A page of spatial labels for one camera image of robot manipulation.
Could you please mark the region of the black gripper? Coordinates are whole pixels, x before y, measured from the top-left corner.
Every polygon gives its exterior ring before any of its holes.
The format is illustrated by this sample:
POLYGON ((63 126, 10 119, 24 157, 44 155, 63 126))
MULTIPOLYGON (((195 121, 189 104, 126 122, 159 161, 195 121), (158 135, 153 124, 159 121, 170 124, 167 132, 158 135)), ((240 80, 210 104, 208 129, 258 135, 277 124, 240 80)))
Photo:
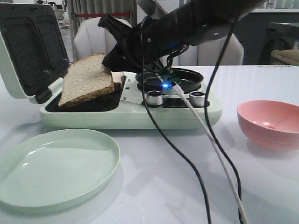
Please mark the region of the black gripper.
POLYGON ((175 57, 189 48, 182 27, 173 17, 152 20, 149 17, 131 28, 109 14, 102 16, 98 27, 105 28, 117 44, 102 60, 112 72, 137 73, 145 65, 154 70, 156 61, 166 55, 175 57))

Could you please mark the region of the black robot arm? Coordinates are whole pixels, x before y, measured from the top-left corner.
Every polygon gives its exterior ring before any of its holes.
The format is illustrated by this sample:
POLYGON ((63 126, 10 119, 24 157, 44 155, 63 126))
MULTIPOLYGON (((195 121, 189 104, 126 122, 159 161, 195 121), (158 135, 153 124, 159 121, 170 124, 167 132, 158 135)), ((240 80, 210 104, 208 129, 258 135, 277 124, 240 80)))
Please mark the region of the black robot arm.
POLYGON ((173 58, 189 46, 221 39, 233 31, 238 20, 258 8, 262 0, 191 0, 168 14, 148 14, 143 21, 129 27, 109 14, 98 26, 115 38, 115 47, 102 64, 113 72, 139 73, 157 69, 157 62, 167 56, 167 67, 173 58))

